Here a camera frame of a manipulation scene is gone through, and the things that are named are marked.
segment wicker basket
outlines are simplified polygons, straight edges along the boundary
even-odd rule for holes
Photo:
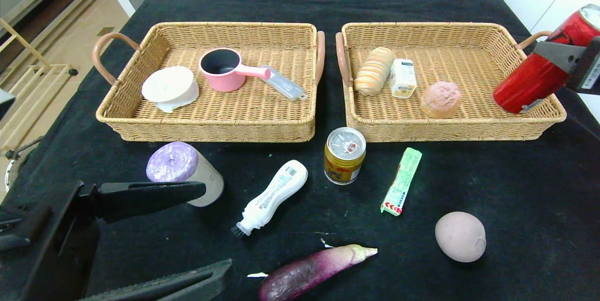
[[[99,61],[99,52],[112,38],[137,50],[118,79]],[[216,47],[236,49],[246,65],[272,66],[302,86],[308,98],[290,101],[257,77],[247,77],[236,91],[213,90],[198,61]],[[122,34],[103,36],[92,58],[112,84],[96,118],[126,141],[297,143],[315,135],[324,34],[308,23],[158,23],[139,46]],[[200,96],[164,113],[142,97],[141,87],[150,74],[170,66],[190,68]]]
[[[368,142],[536,139],[566,118],[555,95],[520,115],[495,104],[493,90],[525,59],[501,25],[347,23],[336,35],[336,46],[346,122]],[[353,90],[352,75],[378,46],[413,60],[418,86],[411,98],[394,98],[389,83],[375,96]],[[452,119],[430,119],[420,108],[423,91],[437,81],[454,82],[463,94]]]

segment cylindrical container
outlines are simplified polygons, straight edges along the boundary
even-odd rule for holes
[[[587,46],[600,35],[600,7],[594,4],[579,9],[564,21],[547,42]],[[510,113],[526,113],[561,88],[568,73],[546,58],[531,53],[494,91],[494,100]]]
[[[325,143],[324,172],[327,179],[347,185],[358,176],[367,151],[365,137],[353,128],[337,128]]]
[[[173,142],[158,149],[148,160],[146,175],[150,181],[199,181],[206,185],[206,194],[188,201],[204,207],[214,203],[223,193],[223,177],[193,146]]]

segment bread roll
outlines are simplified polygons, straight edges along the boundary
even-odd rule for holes
[[[393,62],[394,52],[390,49],[386,47],[373,49],[358,70],[354,89],[368,96],[378,94],[390,76]]]
[[[423,92],[420,108],[432,119],[448,119],[458,111],[461,98],[456,84],[439,81]]]

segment can lid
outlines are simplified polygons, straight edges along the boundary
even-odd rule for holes
[[[362,156],[367,149],[365,137],[353,128],[337,128],[327,138],[327,148],[342,160],[354,160]]]
[[[595,4],[588,4],[579,9],[581,17],[596,30],[600,30],[600,7]]]

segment black cloth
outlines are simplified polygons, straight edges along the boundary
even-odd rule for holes
[[[213,205],[188,204],[101,224],[88,294],[188,271],[233,258],[233,282],[217,300],[254,300],[269,272],[323,249],[358,243],[379,254],[344,271],[300,300],[598,300],[600,299],[600,141],[581,100],[563,89],[568,118],[535,141],[369,143],[354,184],[323,175],[328,133],[345,125],[335,33],[351,22],[499,23],[519,42],[529,33],[503,0],[146,0],[122,29],[140,42],[163,21],[312,23],[326,34],[317,96],[316,134],[308,143],[193,143],[225,178]],[[118,75],[133,51],[112,43],[103,55]],[[6,200],[36,201],[60,183],[144,181],[146,161],[165,143],[120,139],[94,113],[109,85],[92,69]],[[423,153],[401,216],[379,204],[406,147]],[[295,158],[306,185],[250,237],[229,229],[276,170]],[[486,227],[487,249],[472,264],[446,257],[435,223],[466,211]]]

